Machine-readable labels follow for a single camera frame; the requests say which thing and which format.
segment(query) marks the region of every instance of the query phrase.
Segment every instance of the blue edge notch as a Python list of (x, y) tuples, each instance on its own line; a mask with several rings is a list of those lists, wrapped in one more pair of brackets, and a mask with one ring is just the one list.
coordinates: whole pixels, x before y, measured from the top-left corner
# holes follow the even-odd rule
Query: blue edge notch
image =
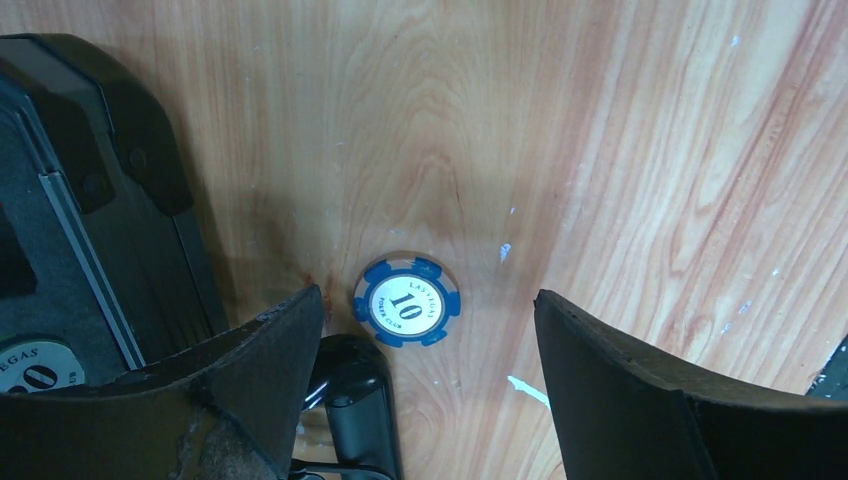
[[(412, 274), (416, 277), (422, 277), (430, 281), (442, 298), (445, 300), (444, 312), (439, 323), (432, 330), (419, 336), (398, 336), (383, 329), (371, 313), (371, 305), (368, 301), (383, 280), (397, 275)], [(404, 343), (421, 342), (421, 345), (429, 347), (439, 340), (445, 338), (448, 334), (445, 331), (445, 326), (451, 317), (458, 317), (462, 310), (462, 300), (459, 292), (448, 292), (445, 286), (439, 282), (442, 276), (442, 267), (438, 264), (427, 260), (426, 258), (415, 257), (410, 268), (401, 268), (393, 270), (387, 260), (382, 260), (374, 264), (368, 271), (365, 272), (365, 281), (368, 282), (368, 288), (365, 290), (364, 297), (356, 297), (353, 299), (353, 309), (356, 319), (361, 323), (368, 322), (371, 327), (377, 331), (377, 340), (389, 345), (390, 347), (400, 348)]]

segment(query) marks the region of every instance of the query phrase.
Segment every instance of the white chip center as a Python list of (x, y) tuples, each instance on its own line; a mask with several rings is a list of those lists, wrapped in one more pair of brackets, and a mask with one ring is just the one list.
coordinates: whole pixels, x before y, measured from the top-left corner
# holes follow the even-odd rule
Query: white chip center
[(442, 318), (444, 301), (436, 287), (412, 275), (387, 278), (374, 289), (371, 312), (384, 329), (396, 335), (420, 335)]
[(32, 393), (82, 383), (82, 365), (61, 343), (31, 341), (0, 352), (0, 392)]

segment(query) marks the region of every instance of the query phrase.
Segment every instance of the white spot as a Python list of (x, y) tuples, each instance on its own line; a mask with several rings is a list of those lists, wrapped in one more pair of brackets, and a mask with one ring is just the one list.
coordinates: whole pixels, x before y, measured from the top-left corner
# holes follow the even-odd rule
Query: white spot
[(507, 255), (509, 255), (510, 249), (512, 249), (512, 245), (510, 245), (508, 243), (504, 243), (501, 246), (501, 263), (503, 263), (506, 260)]
[(551, 409), (551, 402), (550, 400), (548, 400), (547, 395), (531, 387), (530, 385), (527, 385), (527, 383), (521, 380), (520, 378), (515, 378), (512, 375), (509, 375), (508, 377), (506, 377), (506, 379), (509, 380), (513, 387), (515, 387), (515, 390), (530, 395), (536, 400), (542, 402), (546, 407), (548, 407), (548, 410)]

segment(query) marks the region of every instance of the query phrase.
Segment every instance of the wood grain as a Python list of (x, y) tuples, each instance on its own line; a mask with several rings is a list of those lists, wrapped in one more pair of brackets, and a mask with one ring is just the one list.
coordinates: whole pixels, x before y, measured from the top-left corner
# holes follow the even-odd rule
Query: wood grain
[(408, 478), (564, 477), (507, 381), (544, 390), (540, 287), (792, 392), (848, 330), (848, 3), (1, 4), (165, 104), (234, 321), (314, 279), (352, 331), (373, 258), (452, 268), (451, 335), (387, 351)]

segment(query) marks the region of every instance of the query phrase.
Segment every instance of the casino chip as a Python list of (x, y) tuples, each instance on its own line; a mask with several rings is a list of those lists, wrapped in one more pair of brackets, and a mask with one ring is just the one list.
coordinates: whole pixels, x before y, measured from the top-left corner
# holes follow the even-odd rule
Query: casino chip
[(447, 336), (458, 317), (456, 284), (437, 262), (414, 254), (387, 255), (365, 270), (354, 293), (357, 320), (392, 347), (421, 342), (428, 347)]
[(0, 392), (32, 393), (83, 383), (82, 365), (62, 343), (34, 339), (0, 351)]

